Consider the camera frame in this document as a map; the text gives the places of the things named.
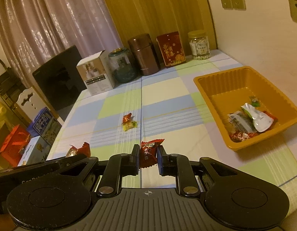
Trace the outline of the blue milk carton box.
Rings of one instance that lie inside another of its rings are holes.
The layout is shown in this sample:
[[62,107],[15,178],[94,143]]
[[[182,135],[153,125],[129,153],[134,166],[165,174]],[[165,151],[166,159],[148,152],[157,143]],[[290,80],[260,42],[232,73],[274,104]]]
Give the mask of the blue milk carton box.
[[53,145],[62,125],[56,120],[47,107],[44,107],[30,125],[27,131],[31,137],[41,136],[46,143]]

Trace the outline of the white cardboard product box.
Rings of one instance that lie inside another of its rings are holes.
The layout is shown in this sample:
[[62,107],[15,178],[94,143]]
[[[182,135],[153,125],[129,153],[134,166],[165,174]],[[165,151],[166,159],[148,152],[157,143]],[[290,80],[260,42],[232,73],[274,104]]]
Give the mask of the white cardboard product box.
[[91,95],[107,92],[115,87],[106,50],[80,60],[76,67]]

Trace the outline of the red candy packet white print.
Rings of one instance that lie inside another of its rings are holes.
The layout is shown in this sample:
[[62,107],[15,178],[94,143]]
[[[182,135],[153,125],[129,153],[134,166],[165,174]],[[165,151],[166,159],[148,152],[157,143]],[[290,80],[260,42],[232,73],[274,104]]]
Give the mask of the red candy packet white print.
[[229,135],[230,139],[233,142],[243,142],[245,140],[251,139],[255,136],[259,135],[258,132],[242,132],[242,131],[237,131],[231,135]]

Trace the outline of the dark green glass jar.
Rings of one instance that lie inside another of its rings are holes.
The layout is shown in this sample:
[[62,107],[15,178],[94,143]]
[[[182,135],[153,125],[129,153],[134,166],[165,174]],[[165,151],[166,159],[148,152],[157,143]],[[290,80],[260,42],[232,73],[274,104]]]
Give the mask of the dark green glass jar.
[[135,68],[135,59],[129,49],[117,48],[108,54],[110,69],[113,77],[120,84],[135,80],[138,72]]

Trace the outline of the wooden wall panel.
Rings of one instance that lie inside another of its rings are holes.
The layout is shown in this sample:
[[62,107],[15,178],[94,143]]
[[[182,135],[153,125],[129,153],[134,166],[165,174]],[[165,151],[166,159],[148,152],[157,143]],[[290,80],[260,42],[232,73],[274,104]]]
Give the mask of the wooden wall panel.
[[217,48],[215,29],[208,0],[105,0],[123,46],[137,35],[150,35],[159,62],[163,62],[156,38],[179,32],[186,55],[191,49],[188,32],[204,30],[211,49]]

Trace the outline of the black chair back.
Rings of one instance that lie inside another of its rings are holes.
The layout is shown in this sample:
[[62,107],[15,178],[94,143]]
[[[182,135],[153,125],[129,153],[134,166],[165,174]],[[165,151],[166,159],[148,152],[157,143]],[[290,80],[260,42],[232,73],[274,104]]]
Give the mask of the black chair back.
[[66,120],[80,93],[86,89],[76,67],[81,59],[74,45],[33,72],[37,85],[62,120]]

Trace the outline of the dark red candy packet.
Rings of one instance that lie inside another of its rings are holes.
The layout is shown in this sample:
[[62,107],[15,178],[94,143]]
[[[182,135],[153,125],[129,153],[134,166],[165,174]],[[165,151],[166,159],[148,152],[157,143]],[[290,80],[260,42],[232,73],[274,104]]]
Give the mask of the dark red candy packet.
[[155,139],[148,142],[141,142],[139,163],[140,168],[147,168],[157,163],[157,148],[164,142],[164,139]]

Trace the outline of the red gift box gold print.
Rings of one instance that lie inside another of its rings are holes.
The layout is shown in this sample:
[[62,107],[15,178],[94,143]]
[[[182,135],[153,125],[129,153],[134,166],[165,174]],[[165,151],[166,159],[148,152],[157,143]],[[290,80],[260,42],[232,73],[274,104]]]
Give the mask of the red gift box gold print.
[[156,38],[165,67],[173,67],[186,62],[178,31],[159,35]]

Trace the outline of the silver green snack packet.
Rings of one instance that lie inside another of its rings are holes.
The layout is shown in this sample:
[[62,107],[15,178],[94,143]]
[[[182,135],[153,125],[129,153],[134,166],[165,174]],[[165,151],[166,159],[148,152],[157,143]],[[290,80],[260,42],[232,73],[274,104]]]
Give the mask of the silver green snack packet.
[[262,111],[257,110],[251,104],[245,103],[241,109],[251,118],[257,132],[265,132],[274,123],[274,119]]

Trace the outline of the pink curtain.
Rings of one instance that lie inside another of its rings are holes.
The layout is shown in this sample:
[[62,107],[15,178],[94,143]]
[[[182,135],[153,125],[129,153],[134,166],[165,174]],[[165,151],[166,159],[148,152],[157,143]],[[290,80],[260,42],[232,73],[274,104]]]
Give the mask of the pink curtain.
[[105,0],[0,0],[0,42],[26,87],[33,72],[71,46],[82,57],[122,46]]

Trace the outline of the red foil candy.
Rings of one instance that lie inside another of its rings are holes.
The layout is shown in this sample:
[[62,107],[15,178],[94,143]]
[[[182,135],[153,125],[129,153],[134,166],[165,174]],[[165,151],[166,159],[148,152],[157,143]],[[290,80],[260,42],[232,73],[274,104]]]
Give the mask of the red foil candy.
[[85,142],[80,148],[76,148],[75,146],[71,145],[70,149],[68,150],[65,156],[72,157],[79,154],[83,154],[86,157],[90,157],[91,156],[90,144]]

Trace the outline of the orange plastic tray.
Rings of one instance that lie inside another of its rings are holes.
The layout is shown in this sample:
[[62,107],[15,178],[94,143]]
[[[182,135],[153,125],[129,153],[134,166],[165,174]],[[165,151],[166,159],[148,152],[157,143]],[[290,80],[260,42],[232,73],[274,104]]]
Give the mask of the orange plastic tray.
[[[297,106],[267,78],[249,66],[220,71],[195,77],[194,83],[202,94],[226,146],[238,151],[257,144],[283,132],[297,123]],[[228,121],[231,113],[239,111],[241,106],[255,96],[260,111],[276,118],[268,130],[242,142],[230,139],[234,131]]]

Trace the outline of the brown metal canister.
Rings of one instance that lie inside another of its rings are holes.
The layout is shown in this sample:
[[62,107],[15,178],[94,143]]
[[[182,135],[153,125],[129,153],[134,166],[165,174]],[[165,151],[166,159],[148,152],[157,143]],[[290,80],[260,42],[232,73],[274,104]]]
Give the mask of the brown metal canister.
[[149,34],[144,33],[128,39],[128,44],[137,60],[141,75],[149,76],[160,70],[157,54]]

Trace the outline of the checkered tablecloth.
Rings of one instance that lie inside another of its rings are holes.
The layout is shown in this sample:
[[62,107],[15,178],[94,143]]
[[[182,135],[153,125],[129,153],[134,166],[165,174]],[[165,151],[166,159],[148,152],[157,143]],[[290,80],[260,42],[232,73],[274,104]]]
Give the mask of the checkered tablecloth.
[[[194,78],[237,68],[240,63],[219,50],[206,60],[165,68],[151,76],[90,95],[82,91],[57,135],[48,158],[66,155],[71,145],[90,144],[92,155],[107,160],[128,153],[134,144],[164,139],[168,153],[196,161],[211,157],[281,187],[290,200],[284,230],[297,230],[297,124],[238,152],[228,149],[194,83]],[[137,128],[124,131],[132,113]]]

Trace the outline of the red yellow candy packet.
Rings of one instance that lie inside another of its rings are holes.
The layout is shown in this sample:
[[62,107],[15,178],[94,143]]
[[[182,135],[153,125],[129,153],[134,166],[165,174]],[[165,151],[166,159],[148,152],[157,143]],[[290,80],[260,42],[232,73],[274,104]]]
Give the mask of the red yellow candy packet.
[[124,131],[128,131],[132,128],[137,128],[138,123],[133,120],[132,113],[126,114],[122,119],[122,128]]

